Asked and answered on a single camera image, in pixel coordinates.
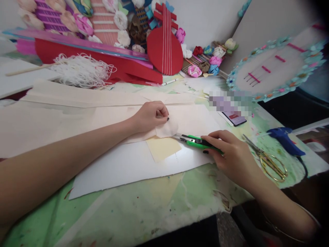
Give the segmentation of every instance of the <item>green utility knife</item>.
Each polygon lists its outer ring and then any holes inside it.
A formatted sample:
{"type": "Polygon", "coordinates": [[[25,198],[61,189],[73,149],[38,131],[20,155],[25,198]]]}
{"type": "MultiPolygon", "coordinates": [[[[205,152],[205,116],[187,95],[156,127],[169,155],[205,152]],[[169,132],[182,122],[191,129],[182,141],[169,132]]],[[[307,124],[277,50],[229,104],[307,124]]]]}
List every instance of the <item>green utility knife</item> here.
{"type": "Polygon", "coordinates": [[[193,147],[200,148],[200,149],[211,148],[211,149],[217,150],[221,154],[224,154],[220,149],[214,147],[209,142],[201,139],[200,137],[195,137],[195,136],[191,136],[191,135],[187,136],[187,135],[177,133],[176,135],[173,136],[173,138],[186,142],[186,144],[189,146],[193,146],[193,147]]]}

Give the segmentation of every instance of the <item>craft table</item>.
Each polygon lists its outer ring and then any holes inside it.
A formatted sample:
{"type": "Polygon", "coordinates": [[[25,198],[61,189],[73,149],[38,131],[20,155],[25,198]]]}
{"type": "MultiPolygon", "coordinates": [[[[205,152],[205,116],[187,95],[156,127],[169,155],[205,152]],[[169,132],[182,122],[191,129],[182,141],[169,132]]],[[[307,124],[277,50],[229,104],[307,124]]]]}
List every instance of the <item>craft table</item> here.
{"type": "MultiPolygon", "coordinates": [[[[166,89],[178,83],[182,82],[168,84],[166,89]]],[[[207,99],[200,97],[196,98],[196,104],[209,106],[207,99]]],[[[252,112],[251,121],[238,127],[230,127],[224,122],[221,128],[229,129],[239,138],[246,134],[257,146],[285,164],[289,175],[284,183],[276,183],[280,188],[299,183],[304,176],[299,161],[270,136],[257,138],[282,125],[257,103],[252,104],[252,112]]],[[[306,152],[303,160],[309,176],[329,169],[329,165],[298,138],[293,134],[289,136],[306,152]]],[[[218,191],[226,195],[230,207],[252,199],[247,191],[218,171],[215,164],[69,201],[73,181],[23,217],[9,232],[3,246],[135,246],[225,211],[218,191]]]]}

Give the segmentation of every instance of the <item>paper guitar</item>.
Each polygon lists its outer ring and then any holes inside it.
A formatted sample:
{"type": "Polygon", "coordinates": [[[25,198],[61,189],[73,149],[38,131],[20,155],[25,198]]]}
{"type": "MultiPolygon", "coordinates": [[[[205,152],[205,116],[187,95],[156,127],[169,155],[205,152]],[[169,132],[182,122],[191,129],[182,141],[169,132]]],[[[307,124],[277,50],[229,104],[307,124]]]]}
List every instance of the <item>paper guitar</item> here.
{"type": "Polygon", "coordinates": [[[147,38],[147,53],[152,64],[166,75],[177,74],[183,66],[183,52],[181,44],[171,31],[171,27],[178,29],[178,25],[171,21],[176,15],[169,12],[165,4],[156,4],[154,17],[162,20],[162,27],[154,29],[147,38]]]}

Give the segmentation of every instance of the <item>smartphone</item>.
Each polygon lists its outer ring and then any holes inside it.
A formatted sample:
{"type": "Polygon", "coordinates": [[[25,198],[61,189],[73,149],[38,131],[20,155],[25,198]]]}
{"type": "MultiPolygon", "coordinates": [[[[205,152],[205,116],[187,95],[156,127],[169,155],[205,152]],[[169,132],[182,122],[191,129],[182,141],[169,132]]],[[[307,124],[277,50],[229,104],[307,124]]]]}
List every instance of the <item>smartphone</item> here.
{"type": "Polygon", "coordinates": [[[233,124],[234,127],[239,126],[247,121],[244,117],[240,117],[228,111],[223,111],[222,113],[227,117],[227,119],[233,124]]]}

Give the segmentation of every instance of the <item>hand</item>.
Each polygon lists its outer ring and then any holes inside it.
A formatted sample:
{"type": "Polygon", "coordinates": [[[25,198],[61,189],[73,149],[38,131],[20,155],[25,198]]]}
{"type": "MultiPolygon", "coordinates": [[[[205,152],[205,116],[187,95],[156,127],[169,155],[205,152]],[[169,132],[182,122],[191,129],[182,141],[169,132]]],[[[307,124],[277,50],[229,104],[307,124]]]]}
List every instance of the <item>hand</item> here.
{"type": "Polygon", "coordinates": [[[252,156],[248,144],[231,132],[218,130],[201,138],[223,151],[222,156],[214,149],[205,149],[213,156],[217,167],[237,185],[252,193],[251,190],[261,186],[263,179],[267,179],[252,156]]]}
{"type": "Polygon", "coordinates": [[[139,111],[130,118],[137,132],[146,132],[169,120],[169,112],[161,101],[146,102],[139,111]]]}

